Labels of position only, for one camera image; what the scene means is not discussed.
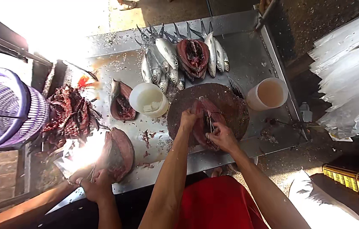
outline cutting board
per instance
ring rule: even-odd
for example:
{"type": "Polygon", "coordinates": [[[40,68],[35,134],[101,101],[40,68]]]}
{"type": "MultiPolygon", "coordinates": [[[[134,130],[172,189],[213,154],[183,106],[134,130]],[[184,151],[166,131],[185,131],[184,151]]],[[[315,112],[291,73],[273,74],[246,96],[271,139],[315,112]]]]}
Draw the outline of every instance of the cutting board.
{"type": "MultiPolygon", "coordinates": [[[[181,114],[184,110],[191,108],[195,99],[204,96],[210,99],[217,108],[223,113],[226,124],[230,127],[240,140],[249,125],[249,114],[246,102],[237,97],[229,87],[222,84],[200,84],[179,91],[172,100],[168,111],[168,133],[172,139],[177,136],[179,124],[181,122],[181,114]]],[[[189,146],[195,146],[199,143],[190,135],[189,146]]]]}

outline bracelet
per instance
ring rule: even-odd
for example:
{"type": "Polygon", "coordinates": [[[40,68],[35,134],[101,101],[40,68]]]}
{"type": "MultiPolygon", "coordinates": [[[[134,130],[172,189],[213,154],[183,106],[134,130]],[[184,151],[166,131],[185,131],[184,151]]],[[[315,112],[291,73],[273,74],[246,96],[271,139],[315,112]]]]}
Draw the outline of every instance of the bracelet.
{"type": "Polygon", "coordinates": [[[68,177],[68,179],[66,179],[66,181],[67,181],[68,184],[70,184],[70,185],[76,185],[76,183],[71,182],[70,177],[68,177]]]}

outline cloudy liquid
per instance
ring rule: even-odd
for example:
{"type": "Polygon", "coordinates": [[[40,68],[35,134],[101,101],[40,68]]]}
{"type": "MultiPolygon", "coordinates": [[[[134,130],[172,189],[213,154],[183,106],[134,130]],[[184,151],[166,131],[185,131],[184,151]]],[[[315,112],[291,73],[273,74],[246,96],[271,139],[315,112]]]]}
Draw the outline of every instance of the cloudy liquid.
{"type": "Polygon", "coordinates": [[[273,81],[262,82],[257,89],[259,99],[268,107],[278,107],[283,99],[282,87],[273,81]]]}
{"type": "Polygon", "coordinates": [[[146,90],[138,96],[138,104],[143,108],[142,113],[155,112],[162,104],[162,93],[157,90],[146,90]]]}

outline yellow plastic crate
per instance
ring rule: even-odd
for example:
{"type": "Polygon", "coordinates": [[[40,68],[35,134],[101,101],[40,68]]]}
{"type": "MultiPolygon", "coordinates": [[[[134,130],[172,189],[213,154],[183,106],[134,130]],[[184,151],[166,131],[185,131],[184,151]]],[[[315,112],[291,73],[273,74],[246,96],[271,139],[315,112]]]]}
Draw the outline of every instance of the yellow plastic crate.
{"type": "Polygon", "coordinates": [[[356,171],[323,165],[322,172],[325,176],[345,185],[359,194],[359,173],[356,171]]]}

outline white plastic tub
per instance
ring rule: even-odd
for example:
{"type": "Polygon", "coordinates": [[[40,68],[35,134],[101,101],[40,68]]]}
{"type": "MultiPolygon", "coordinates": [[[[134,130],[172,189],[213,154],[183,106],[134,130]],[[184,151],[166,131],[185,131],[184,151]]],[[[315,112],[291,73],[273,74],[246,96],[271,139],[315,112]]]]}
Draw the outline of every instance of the white plastic tub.
{"type": "Polygon", "coordinates": [[[280,107],[288,97],[288,88],[279,78],[267,78],[250,89],[246,100],[253,110],[268,110],[280,107]]]}
{"type": "Polygon", "coordinates": [[[142,83],[133,88],[129,102],[136,112],[151,118],[160,117],[168,110],[168,100],[154,84],[142,83]]]}

